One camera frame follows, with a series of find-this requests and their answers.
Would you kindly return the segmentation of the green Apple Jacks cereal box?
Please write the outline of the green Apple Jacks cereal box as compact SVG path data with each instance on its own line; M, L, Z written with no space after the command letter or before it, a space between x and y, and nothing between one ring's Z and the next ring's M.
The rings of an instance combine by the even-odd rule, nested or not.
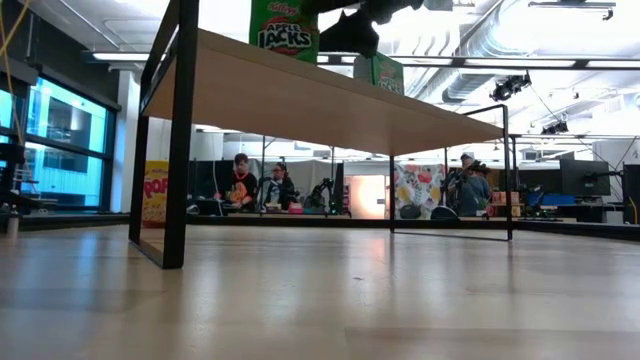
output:
M318 16L302 12L304 0L252 0L249 43L315 64L319 53Z
M399 95L405 94L403 65L379 52L371 58L358 55L353 64L353 78Z

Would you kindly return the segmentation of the black partition screen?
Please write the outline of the black partition screen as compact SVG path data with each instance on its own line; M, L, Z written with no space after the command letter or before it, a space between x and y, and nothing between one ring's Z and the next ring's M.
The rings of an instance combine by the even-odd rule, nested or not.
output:
M226 216L230 202L232 160L190 162L187 213L202 216Z

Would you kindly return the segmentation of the blue bin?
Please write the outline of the blue bin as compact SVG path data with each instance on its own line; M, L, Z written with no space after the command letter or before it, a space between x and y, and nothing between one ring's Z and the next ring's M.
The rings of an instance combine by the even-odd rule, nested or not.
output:
M531 206L574 206L576 204L576 198L566 194L532 193L526 196L526 200Z

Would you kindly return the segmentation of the black metal table frame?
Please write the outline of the black metal table frame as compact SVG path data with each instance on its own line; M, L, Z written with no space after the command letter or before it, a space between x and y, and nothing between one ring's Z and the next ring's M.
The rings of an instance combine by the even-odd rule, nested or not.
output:
M499 218L488 221L482 218L470 220L377 220L351 219L338 216L233 214L229 217L188 215L188 225L198 226L262 226L262 227L324 227L362 229L411 229L411 230L521 230L557 233L583 237L624 240L640 243L640 225L609 225L579 222L518 220L509 222ZM124 225L129 217L123 214L63 214L28 216L20 220L21 231L61 230L110 225Z

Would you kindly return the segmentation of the rectangular ceiling light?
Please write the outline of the rectangular ceiling light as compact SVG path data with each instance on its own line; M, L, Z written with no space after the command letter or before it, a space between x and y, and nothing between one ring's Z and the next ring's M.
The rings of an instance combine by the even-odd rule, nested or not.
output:
M149 59L148 53L140 52L91 52L89 58L98 62L142 63Z

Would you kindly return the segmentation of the silver ceiling duct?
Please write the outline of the silver ceiling duct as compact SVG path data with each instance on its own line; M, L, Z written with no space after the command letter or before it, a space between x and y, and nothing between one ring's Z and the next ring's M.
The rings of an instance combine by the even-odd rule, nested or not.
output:
M527 0L498 0L461 38L453 55L459 57L521 57L531 52L509 37L516 32L517 13L527 8ZM470 73L469 69L427 70L411 85L409 95L427 102L462 103L493 78L493 74Z

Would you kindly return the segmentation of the person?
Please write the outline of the person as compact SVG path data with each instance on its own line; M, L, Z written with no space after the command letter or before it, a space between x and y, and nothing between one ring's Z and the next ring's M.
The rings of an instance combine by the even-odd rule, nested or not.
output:
M488 168L468 154L460 158L462 168L447 178L448 204L459 217L475 217L484 213L492 195L486 178Z
M234 157L231 189L227 201L243 211L254 211L257 194L257 178L249 170L249 158L244 153Z
M266 191L265 206L275 206L278 204L280 209L287 211L292 203L296 203L296 189L291 180L287 166L283 162L278 162L272 169L272 176L269 187Z

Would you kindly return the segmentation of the large glass window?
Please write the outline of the large glass window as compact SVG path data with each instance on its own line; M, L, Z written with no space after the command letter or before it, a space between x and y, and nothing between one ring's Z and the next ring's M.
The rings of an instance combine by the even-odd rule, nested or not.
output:
M10 188L60 210L106 211L113 174L115 113L50 79L33 84L0 72L0 144L24 162Z

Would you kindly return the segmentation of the wooden shelf with black frame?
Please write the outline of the wooden shelf with black frame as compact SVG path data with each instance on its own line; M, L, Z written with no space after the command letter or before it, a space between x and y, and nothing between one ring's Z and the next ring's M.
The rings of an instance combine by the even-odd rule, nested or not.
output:
M169 0L141 76L129 239L163 269L184 264L189 155L194 125L390 158L507 140L479 121L203 30L199 0ZM165 226L142 226L149 122L170 124Z

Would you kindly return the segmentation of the black ceiling track fixture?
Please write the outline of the black ceiling track fixture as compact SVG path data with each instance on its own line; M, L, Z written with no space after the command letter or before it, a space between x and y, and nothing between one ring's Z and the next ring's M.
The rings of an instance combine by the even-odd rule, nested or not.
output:
M571 9L583 11L605 11L602 16L603 21L608 21L614 16L614 9L617 7L615 1L596 1L596 0L547 0L547 1L529 1L530 8L540 9Z

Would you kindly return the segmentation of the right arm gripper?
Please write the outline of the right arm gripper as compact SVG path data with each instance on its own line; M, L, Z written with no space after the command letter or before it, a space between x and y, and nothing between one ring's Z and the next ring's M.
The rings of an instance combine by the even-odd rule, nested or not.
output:
M424 0L302 0L300 11L304 15L319 15L336 9L353 8L355 13L342 12L338 21L322 31L320 52L358 53L372 58L377 53L379 35L372 21L384 25L399 10L419 9Z

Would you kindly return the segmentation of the yellow Pops cereal box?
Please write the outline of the yellow Pops cereal box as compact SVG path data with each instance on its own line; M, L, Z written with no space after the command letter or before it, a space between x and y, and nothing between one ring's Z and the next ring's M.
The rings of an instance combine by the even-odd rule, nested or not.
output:
M147 161L145 165L141 223L146 228L164 228L168 189L167 161Z

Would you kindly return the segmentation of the floral patterned cloth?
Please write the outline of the floral patterned cloth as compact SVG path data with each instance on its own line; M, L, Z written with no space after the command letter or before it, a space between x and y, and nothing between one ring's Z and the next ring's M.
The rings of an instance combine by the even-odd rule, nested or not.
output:
M439 205L441 185L445 178L443 164L400 163L394 165L395 217L406 204L421 207L422 216L429 220L431 211Z

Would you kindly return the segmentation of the long ceiling light fixture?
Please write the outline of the long ceiling light fixture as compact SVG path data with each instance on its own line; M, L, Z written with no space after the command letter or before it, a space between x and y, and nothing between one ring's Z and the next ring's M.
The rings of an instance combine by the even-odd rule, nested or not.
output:
M414 68L640 71L640 59L626 58L391 56L391 59Z

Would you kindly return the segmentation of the orange lit panel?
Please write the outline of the orange lit panel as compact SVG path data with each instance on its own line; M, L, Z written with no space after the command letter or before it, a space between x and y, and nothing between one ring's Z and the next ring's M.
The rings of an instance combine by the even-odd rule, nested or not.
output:
M349 211L354 219L386 218L386 177L383 175L347 176Z

